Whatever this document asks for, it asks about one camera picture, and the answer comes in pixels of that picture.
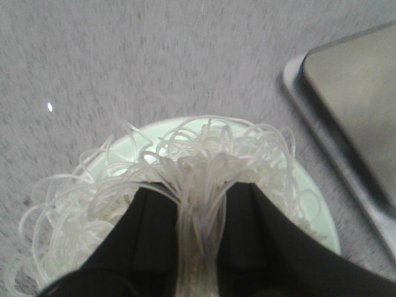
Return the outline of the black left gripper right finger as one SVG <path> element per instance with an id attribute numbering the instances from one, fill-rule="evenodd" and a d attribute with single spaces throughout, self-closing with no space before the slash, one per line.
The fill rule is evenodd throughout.
<path id="1" fill-rule="evenodd" d="M 253 183 L 226 193 L 217 264 L 221 296 L 395 296 L 395 282 L 318 243 Z"/>

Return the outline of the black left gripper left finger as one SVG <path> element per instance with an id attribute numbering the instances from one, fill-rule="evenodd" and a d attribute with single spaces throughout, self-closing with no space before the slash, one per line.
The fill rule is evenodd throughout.
<path id="1" fill-rule="evenodd" d="M 75 271 L 40 296 L 173 296 L 177 240 L 175 202 L 140 188 L 132 204 Z"/>

